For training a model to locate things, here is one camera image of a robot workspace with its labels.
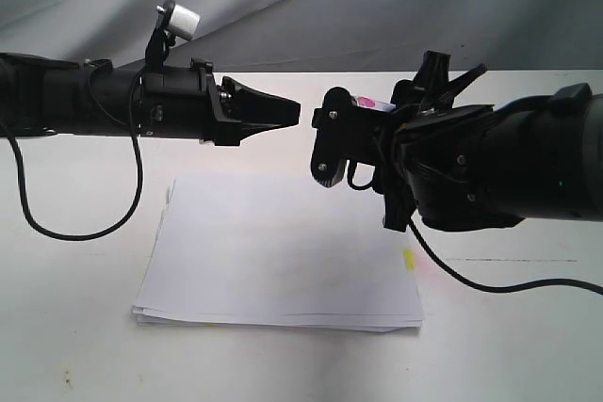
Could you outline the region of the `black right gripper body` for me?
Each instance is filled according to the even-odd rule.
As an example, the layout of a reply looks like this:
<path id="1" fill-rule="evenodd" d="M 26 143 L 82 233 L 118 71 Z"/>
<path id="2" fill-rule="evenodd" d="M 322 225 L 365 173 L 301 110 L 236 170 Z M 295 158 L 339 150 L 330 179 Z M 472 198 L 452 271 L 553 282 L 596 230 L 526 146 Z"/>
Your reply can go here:
<path id="1" fill-rule="evenodd" d="M 416 75 L 400 80 L 396 109 L 380 132 L 383 225 L 404 232 L 414 213 L 444 232 L 512 228 L 521 217 L 499 212 L 478 177 L 478 150 L 497 116 L 492 105 L 457 107 L 455 98 L 487 71 L 482 64 L 455 79 L 450 56 L 427 51 Z"/>

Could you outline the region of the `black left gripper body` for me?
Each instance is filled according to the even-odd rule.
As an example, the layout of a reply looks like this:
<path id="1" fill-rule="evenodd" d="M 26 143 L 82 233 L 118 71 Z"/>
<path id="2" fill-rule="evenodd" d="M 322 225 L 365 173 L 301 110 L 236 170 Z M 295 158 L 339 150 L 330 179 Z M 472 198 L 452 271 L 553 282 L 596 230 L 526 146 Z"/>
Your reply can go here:
<path id="1" fill-rule="evenodd" d="M 165 66 L 141 77 L 139 131 L 145 136 L 196 139 L 216 146 L 241 142 L 242 121 L 224 110 L 211 62 Z"/>

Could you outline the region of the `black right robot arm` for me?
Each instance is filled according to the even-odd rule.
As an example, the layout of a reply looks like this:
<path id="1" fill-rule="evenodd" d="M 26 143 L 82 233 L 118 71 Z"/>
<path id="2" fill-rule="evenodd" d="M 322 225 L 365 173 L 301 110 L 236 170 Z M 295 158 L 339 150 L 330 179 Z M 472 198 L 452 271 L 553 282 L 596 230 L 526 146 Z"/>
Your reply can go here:
<path id="1" fill-rule="evenodd" d="M 602 218 L 602 98 L 587 84 L 502 107 L 455 104 L 486 69 L 449 75 L 450 57 L 428 51 L 391 99 L 361 105 L 327 91 L 314 111 L 310 169 L 332 187 L 373 167 L 368 188 L 383 197 L 385 228 L 413 215 L 444 232 L 512 228 L 527 218 Z"/>

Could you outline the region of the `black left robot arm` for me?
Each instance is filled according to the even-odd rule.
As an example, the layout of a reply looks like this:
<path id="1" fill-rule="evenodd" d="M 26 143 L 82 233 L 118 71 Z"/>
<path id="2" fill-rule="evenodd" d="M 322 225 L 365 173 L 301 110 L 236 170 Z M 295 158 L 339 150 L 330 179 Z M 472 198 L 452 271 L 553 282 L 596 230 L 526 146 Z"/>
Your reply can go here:
<path id="1" fill-rule="evenodd" d="M 15 137 L 194 139 L 237 146 L 255 134 L 292 127 L 299 103 L 249 88 L 210 63 L 156 72 L 38 56 L 1 55 L 1 120 Z"/>

